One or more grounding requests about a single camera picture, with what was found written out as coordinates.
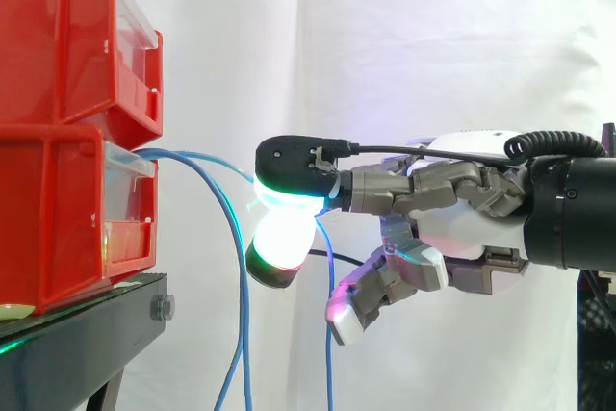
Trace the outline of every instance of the blue ethernet cable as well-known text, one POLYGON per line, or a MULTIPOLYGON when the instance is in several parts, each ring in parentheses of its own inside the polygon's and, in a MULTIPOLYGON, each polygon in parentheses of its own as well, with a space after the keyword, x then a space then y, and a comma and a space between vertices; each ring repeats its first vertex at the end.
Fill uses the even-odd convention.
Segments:
MULTIPOLYGON (((331 297, 334 292, 334 286, 336 284, 336 276, 334 274, 334 250, 331 246, 331 241, 323 225, 317 221, 317 227, 321 232, 323 242, 325 243, 325 249, 327 250, 327 265, 329 267, 329 295, 331 297)), ((327 332, 325 334, 325 366, 327 369, 327 411, 334 411, 334 387, 333 387, 333 369, 331 362, 331 329, 327 326, 327 332)))
MULTIPOLYGON (((187 156, 182 155, 179 152, 168 151, 165 149, 159 148, 145 148, 135 151, 140 156, 148 159, 159 159, 159 158, 167 158, 175 160, 179 163, 182 163, 190 168, 192 168, 210 187, 212 193, 216 197, 218 204, 222 208, 227 221, 229 223, 229 227, 231 228, 231 234, 233 235, 233 241, 235 243, 236 251, 238 253, 238 261, 240 264, 240 335, 238 336, 238 344, 236 346, 236 351, 233 356, 233 360, 231 361, 231 365, 225 376, 225 380, 223 386, 218 395, 218 400, 216 404, 215 410, 219 410, 224 402, 224 398, 226 397, 227 391, 229 389, 229 385, 231 383, 231 379, 233 378, 233 374, 237 365, 240 361, 240 357, 244 358, 244 401, 245 401, 245 409, 247 411, 252 411, 252 395, 251 395, 251 384, 250 384, 250 354, 249 354, 249 321, 250 321, 250 301, 248 294, 248 281, 246 275, 246 267, 244 260, 244 241, 242 239, 242 234, 240 232, 240 226, 237 220, 237 216, 233 207, 231 206, 229 199, 224 194, 222 189, 218 186, 216 181, 210 177, 197 163, 188 159, 187 156)), ((199 153, 191 153, 188 152, 191 157, 195 157, 198 159, 204 159, 206 161, 215 162, 217 164, 222 164, 223 166, 232 168, 236 172, 238 172, 241 176, 246 178, 246 180, 251 179, 248 175, 244 174, 238 168, 233 168, 232 165, 222 160, 221 158, 217 158, 214 156, 200 155, 199 153)))

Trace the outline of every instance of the red storage bin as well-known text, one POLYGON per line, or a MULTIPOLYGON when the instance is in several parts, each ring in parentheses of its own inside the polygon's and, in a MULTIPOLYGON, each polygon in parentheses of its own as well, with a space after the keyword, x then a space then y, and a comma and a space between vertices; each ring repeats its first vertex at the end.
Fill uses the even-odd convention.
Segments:
POLYGON ((0 124, 162 135, 163 41, 133 0, 0 0, 0 124))
POLYGON ((0 126, 0 319, 156 262, 157 166, 88 126, 0 126))

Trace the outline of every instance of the white backdrop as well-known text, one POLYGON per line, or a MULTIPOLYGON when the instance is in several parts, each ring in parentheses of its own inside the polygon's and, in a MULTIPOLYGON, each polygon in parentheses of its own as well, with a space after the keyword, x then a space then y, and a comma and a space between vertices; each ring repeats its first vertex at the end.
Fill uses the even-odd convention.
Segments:
MULTIPOLYGON (((158 146, 250 168, 258 142, 285 132, 399 143, 473 128, 597 135, 603 122, 595 0, 137 1, 166 41, 158 146)), ((213 173, 249 238, 251 191, 213 173)), ((156 270, 176 317, 127 368, 117 409, 211 409, 237 335, 231 237, 202 182, 171 162, 159 215, 156 270)), ((378 246, 373 218, 325 223, 340 252, 378 246)), ((500 297, 445 290, 384 310, 361 345, 334 348, 337 409, 577 409, 576 279, 537 268, 500 297)), ((250 291, 255 409, 325 409, 324 260, 288 291, 250 291)), ((243 409, 241 385, 238 371, 225 409, 243 409)))
POLYGON ((601 47, 599 58, 602 64, 604 98, 614 106, 616 102, 616 0, 597 0, 597 32, 601 47))

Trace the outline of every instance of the black table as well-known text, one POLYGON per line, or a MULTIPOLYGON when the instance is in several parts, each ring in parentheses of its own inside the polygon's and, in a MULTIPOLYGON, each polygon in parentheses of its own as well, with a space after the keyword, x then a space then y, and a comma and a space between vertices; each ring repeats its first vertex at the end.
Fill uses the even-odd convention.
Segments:
POLYGON ((0 321, 0 409, 112 411, 124 366, 165 330, 165 274, 143 273, 58 311, 0 321))

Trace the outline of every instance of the glowing light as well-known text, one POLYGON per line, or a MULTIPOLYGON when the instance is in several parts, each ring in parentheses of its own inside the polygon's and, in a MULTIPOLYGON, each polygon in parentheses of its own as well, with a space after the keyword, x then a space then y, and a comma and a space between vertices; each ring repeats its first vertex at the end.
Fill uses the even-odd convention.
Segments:
POLYGON ((254 191, 257 193, 259 200, 269 209, 295 209, 307 212, 309 215, 313 216, 325 205, 324 197, 277 192, 276 190, 266 187, 259 181, 258 177, 254 179, 254 191))
POLYGON ((25 344, 26 341, 16 341, 13 342, 12 344, 8 344, 6 346, 0 347, 0 355, 4 355, 5 353, 10 352, 11 350, 25 344))
POLYGON ((252 242, 268 264, 293 270, 306 258, 316 231, 317 223, 309 212, 272 209, 259 222, 252 242))

